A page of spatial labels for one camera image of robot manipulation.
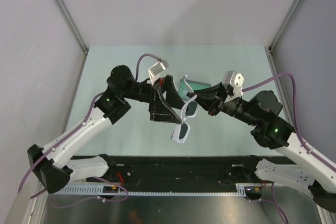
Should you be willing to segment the grey glasses case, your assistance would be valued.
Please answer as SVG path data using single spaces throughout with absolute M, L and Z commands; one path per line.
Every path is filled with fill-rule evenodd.
M 193 80 L 185 80 L 188 85 L 192 88 L 192 90 L 201 90 L 201 89 L 206 89 L 211 87 L 211 84 L 205 83 L 205 82 L 198 82 L 198 81 L 193 81 Z M 183 100 L 187 100 L 188 97 L 186 96 L 187 92 L 189 91 L 186 83 L 184 82 L 183 79 L 180 80 L 180 87 L 179 87 L 179 95 Z

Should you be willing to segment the white frame sunglasses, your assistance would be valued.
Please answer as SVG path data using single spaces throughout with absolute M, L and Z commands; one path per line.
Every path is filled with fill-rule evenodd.
M 198 111 L 198 104 L 196 102 L 197 95 L 193 95 L 185 102 L 181 109 L 180 117 L 181 124 L 177 124 L 171 136 L 171 140 L 177 143 L 184 143 L 187 139 L 191 127 L 187 124 L 186 120 L 196 117 Z

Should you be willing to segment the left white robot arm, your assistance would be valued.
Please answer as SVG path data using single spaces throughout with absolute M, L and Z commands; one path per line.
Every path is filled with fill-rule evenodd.
M 69 161 L 95 135 L 120 120 L 130 109 L 128 99 L 149 105 L 150 120 L 181 124 L 175 109 L 184 105 L 175 90 L 173 78 L 160 73 L 168 68 L 166 61 L 158 61 L 148 69 L 150 82 L 137 82 L 125 65 L 112 69 L 105 92 L 96 95 L 82 121 L 71 130 L 43 147 L 34 144 L 28 151 L 30 167 L 50 194 L 63 189 L 69 182 L 88 177 L 100 177 L 105 182 L 115 178 L 116 169 L 107 155 Z

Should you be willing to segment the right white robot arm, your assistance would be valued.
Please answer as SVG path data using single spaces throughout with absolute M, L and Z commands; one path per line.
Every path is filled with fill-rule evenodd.
M 260 91 L 249 101 L 232 98 L 233 89 L 222 83 L 214 87 L 188 92 L 187 97 L 216 116 L 223 112 L 253 127 L 251 135 L 258 145 L 274 150 L 299 166 L 296 172 L 267 164 L 255 157 L 242 169 L 243 179 L 254 183 L 257 179 L 273 181 L 293 188 L 312 198 L 321 208 L 335 212 L 335 163 L 325 157 L 279 116 L 283 106 L 272 91 Z

